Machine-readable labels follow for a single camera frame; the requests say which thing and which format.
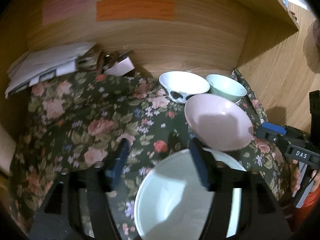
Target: blue gripper pad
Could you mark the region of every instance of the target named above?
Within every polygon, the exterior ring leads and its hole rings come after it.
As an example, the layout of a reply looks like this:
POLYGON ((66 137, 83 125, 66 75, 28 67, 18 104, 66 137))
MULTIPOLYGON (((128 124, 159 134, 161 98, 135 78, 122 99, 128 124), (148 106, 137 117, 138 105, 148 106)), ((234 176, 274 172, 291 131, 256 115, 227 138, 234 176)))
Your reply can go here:
POLYGON ((279 125, 275 125, 269 122, 264 122, 262 124, 262 127, 273 130, 277 133, 281 133, 283 135, 285 135, 287 133, 287 131, 285 130, 285 128, 283 126, 279 126, 279 125))
POLYGON ((120 181, 122 169, 127 162, 129 156, 129 142, 127 139, 122 139, 118 149, 116 150, 118 157, 116 158, 115 165, 111 170, 106 171, 107 177, 111 179, 110 188, 114 190, 120 181))
POLYGON ((199 149, 195 141, 192 139, 189 141, 189 150, 191 153, 193 163, 196 166, 201 184, 209 191, 210 183, 209 183, 209 177, 208 177, 208 169, 204 163, 204 160, 201 157, 201 153, 199 152, 199 150, 202 150, 202 147, 201 149, 199 149))

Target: human hand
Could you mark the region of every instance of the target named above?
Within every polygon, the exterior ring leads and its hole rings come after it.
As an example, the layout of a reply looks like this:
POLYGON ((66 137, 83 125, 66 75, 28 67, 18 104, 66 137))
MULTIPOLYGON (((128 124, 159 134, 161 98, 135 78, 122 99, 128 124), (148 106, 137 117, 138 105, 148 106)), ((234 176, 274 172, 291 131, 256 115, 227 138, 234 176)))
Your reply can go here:
MULTIPOLYGON (((298 161, 297 160, 293 160, 292 161, 294 164, 297 164, 298 161)), ((313 171, 311 177, 313 178, 316 175, 317 171, 313 171)), ((294 172, 291 174, 291 191, 292 193, 295 193, 296 191, 298 191, 300 189, 300 184, 299 184, 299 179, 301 178, 301 172, 299 171, 299 168, 297 167, 294 172)), ((314 192, 316 191, 316 189, 318 188, 318 186, 320 185, 320 172, 318 172, 317 176, 314 179, 314 183, 313 186, 310 190, 310 192, 314 192)))

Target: orange sticky note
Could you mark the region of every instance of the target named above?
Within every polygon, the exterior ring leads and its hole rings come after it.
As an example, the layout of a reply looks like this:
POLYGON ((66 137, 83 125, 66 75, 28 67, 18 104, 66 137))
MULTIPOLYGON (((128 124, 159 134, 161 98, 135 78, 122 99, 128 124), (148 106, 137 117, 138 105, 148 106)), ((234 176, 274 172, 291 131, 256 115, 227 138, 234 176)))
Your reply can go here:
POLYGON ((145 18, 173 20, 173 0, 97 1, 97 22, 145 18))

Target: white bowl with black pattern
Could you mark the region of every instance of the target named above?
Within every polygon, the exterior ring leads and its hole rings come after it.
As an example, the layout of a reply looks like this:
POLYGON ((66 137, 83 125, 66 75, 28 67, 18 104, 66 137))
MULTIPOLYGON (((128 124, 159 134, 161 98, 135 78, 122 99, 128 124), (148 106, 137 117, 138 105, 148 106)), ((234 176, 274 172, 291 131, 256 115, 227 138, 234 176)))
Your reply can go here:
POLYGON ((185 71, 170 71, 159 77, 168 97, 175 103, 185 104, 189 98, 209 91, 210 84, 203 77, 185 71))

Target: dark green fabric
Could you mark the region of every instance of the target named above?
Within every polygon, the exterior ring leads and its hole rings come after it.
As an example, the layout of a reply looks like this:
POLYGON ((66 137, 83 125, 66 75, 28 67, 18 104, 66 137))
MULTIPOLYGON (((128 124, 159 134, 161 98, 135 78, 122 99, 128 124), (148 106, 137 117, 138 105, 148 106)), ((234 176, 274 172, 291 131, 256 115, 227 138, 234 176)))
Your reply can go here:
MULTIPOLYGON (((248 90, 238 104, 254 129, 266 120, 262 106, 239 72, 233 73, 248 90)), ((108 193, 123 239, 134 239, 133 207, 137 190, 160 160, 188 146, 193 136, 184 105, 171 102, 158 81, 150 78, 76 73, 32 88, 28 133, 21 136, 11 164, 9 191, 12 217, 25 232, 56 174, 62 168, 86 169, 116 149, 121 138, 131 144, 129 159, 116 191, 108 193)), ((258 169, 279 198, 290 175, 273 145, 254 139, 230 153, 247 169, 258 169)), ((83 213, 88 221, 88 213, 83 213)), ((92 234, 90 223, 85 231, 92 234)))

